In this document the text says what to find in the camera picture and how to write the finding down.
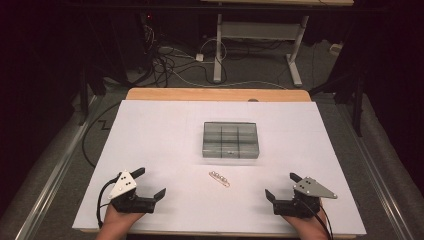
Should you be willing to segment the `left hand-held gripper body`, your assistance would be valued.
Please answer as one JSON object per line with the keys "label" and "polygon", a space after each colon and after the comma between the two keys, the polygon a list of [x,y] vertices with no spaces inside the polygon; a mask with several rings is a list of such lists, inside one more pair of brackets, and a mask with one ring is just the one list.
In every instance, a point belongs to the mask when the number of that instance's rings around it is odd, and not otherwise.
{"label": "left hand-held gripper body", "polygon": [[113,180],[114,186],[108,195],[110,203],[120,213],[153,213],[156,205],[154,198],[140,197],[136,194],[137,183],[131,172],[122,171]]}

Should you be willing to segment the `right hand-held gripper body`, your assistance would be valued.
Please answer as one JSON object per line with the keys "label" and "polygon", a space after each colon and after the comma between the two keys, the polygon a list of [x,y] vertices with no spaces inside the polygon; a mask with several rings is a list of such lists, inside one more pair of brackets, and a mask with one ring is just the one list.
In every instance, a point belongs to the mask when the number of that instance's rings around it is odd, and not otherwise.
{"label": "right hand-held gripper body", "polygon": [[337,199],[338,196],[311,177],[302,178],[293,185],[294,195],[291,200],[275,200],[275,215],[297,218],[312,218],[320,211],[321,198]]}

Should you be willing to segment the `grey transparent compartment box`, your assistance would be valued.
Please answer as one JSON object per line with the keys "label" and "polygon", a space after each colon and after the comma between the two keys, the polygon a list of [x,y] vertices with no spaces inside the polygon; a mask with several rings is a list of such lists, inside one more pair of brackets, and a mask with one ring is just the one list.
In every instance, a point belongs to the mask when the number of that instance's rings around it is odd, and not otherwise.
{"label": "grey transparent compartment box", "polygon": [[257,159],[259,153],[255,123],[204,123],[202,155],[205,158]]}

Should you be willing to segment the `person's left hand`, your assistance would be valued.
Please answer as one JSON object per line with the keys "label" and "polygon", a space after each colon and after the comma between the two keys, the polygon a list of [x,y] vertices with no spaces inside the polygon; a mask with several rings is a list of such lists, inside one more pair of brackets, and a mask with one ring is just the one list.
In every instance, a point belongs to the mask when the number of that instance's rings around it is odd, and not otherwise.
{"label": "person's left hand", "polygon": [[120,213],[113,205],[107,207],[102,230],[126,233],[142,217],[144,213]]}

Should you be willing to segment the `person's right hand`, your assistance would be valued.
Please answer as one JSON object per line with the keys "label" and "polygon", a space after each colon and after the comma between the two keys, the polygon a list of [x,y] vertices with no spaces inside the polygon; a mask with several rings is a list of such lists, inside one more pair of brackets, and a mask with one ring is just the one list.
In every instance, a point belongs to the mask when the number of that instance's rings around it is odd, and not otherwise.
{"label": "person's right hand", "polygon": [[323,210],[320,210],[317,214],[320,218],[318,220],[316,217],[313,218],[297,218],[292,216],[283,216],[283,219],[286,220],[297,232],[299,235],[325,235],[329,237],[327,233],[328,229],[326,227],[326,215]]}

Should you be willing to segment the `white table cover sheet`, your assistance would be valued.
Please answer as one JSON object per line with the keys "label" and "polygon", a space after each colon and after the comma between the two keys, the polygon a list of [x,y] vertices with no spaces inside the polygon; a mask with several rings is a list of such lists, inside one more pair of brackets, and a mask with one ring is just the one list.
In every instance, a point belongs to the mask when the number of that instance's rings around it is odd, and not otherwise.
{"label": "white table cover sheet", "polygon": [[[208,121],[255,123],[259,157],[250,162],[204,158]],[[335,235],[366,232],[313,102],[123,101],[74,228],[97,230],[96,205],[109,192],[105,183],[140,167],[146,172],[137,180],[138,194],[151,197],[166,189],[166,195],[154,213],[133,226],[135,233],[289,236],[292,227],[274,214],[265,190],[291,198],[291,172],[316,179],[338,196],[323,202]],[[230,186],[210,177],[211,171]]]}

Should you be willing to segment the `black metal stand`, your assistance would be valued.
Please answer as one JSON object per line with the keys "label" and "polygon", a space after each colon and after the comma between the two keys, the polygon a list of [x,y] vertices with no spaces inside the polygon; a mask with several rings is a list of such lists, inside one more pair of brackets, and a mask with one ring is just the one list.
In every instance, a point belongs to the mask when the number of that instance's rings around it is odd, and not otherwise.
{"label": "black metal stand", "polygon": [[361,137],[362,100],[364,93],[363,77],[360,74],[346,73],[308,91],[310,96],[321,92],[333,93],[336,104],[352,104],[352,127],[357,136]]}
{"label": "black metal stand", "polygon": [[95,96],[104,96],[106,94],[106,87],[103,83],[103,77],[100,71],[96,67],[92,67],[88,64],[83,64],[79,73],[80,82],[80,121],[79,124],[87,120],[89,115],[89,90]]}

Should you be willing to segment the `metal floor rail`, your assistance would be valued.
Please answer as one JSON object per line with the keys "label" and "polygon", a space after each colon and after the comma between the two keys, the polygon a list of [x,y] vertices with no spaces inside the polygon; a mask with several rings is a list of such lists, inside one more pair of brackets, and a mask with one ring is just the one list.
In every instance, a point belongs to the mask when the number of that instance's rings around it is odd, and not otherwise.
{"label": "metal floor rail", "polygon": [[347,124],[347,128],[349,129],[356,146],[359,148],[361,155],[360,159],[365,167],[365,172],[370,179],[372,188],[375,191],[376,196],[379,198],[380,205],[384,209],[398,240],[414,240],[414,236],[400,211],[399,205],[378,170],[363,138],[360,137],[354,130],[348,108],[345,105],[338,105],[337,108],[344,119],[344,122]]}
{"label": "metal floor rail", "polygon": [[89,100],[88,114],[79,117],[78,121],[71,126],[71,139],[50,172],[49,178],[14,240],[33,240],[71,165],[74,151],[88,129],[94,113],[99,109],[102,100],[102,96],[93,96]]}

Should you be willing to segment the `white metal desk frame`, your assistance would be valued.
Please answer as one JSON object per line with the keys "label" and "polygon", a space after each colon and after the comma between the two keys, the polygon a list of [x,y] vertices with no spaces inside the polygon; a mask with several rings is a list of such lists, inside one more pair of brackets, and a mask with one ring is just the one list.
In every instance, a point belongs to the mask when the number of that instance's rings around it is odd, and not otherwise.
{"label": "white metal desk frame", "polygon": [[231,22],[223,21],[222,15],[219,14],[216,26],[216,50],[214,57],[213,82],[222,82],[223,52],[226,51],[226,47],[222,42],[223,38],[289,40],[293,41],[294,45],[292,52],[285,55],[287,66],[291,74],[293,85],[295,87],[301,87],[303,83],[299,70],[296,66],[296,58],[303,40],[308,20],[308,16],[303,16],[302,20],[296,24]]}

